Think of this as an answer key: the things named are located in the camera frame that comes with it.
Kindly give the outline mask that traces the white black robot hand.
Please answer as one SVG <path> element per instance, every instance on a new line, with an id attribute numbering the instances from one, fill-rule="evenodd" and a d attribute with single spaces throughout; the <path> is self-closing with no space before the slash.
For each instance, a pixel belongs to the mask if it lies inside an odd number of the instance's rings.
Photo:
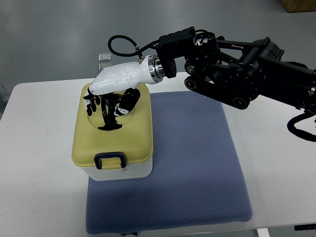
<path id="1" fill-rule="evenodd" d="M 129 62 L 107 67 L 99 73 L 83 97 L 87 114 L 91 116 L 96 111 L 101 95 L 126 91 L 119 107 L 114 111 L 114 116 L 126 115 L 137 104 L 136 87 L 140 83 L 159 83 L 163 77 L 165 73 L 156 55 L 146 56 L 141 63 Z"/>

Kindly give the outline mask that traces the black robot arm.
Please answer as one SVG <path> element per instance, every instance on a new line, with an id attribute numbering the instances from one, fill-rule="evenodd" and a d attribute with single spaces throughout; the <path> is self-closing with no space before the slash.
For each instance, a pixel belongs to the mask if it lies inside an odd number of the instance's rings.
<path id="1" fill-rule="evenodd" d="M 198 94 L 240 110 L 259 95 L 303 110 L 287 129 L 315 141 L 315 135 L 295 125 L 316 114 L 316 73 L 304 64 L 283 62 L 283 50 L 270 38 L 229 41 L 189 27 L 161 36 L 154 48 L 168 78 L 176 76 L 175 59 L 185 58 L 185 86 Z"/>

